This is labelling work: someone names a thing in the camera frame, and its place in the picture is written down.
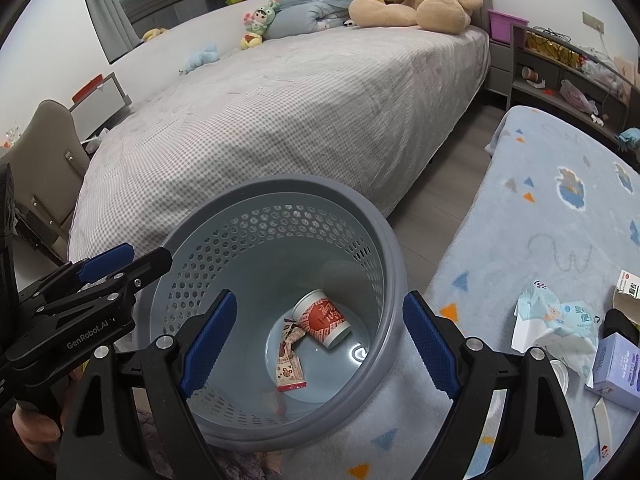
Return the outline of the person's left hand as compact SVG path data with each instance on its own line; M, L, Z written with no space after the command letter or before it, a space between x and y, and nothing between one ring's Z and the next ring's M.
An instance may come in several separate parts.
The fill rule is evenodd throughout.
M38 412L24 410L19 405L14 410L12 422L17 435L26 448L40 460L56 464L58 453L54 448L61 439L62 430L58 424Z

